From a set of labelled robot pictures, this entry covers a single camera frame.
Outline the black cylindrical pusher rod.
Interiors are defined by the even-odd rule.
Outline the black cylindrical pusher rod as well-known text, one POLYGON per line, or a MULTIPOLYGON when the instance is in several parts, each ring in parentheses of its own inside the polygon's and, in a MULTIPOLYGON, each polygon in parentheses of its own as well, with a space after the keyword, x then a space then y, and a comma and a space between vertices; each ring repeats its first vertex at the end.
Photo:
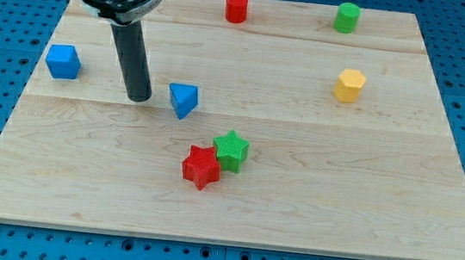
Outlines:
POLYGON ((146 58, 146 45, 140 22, 111 26, 127 97, 145 102, 152 97, 152 85, 146 58))

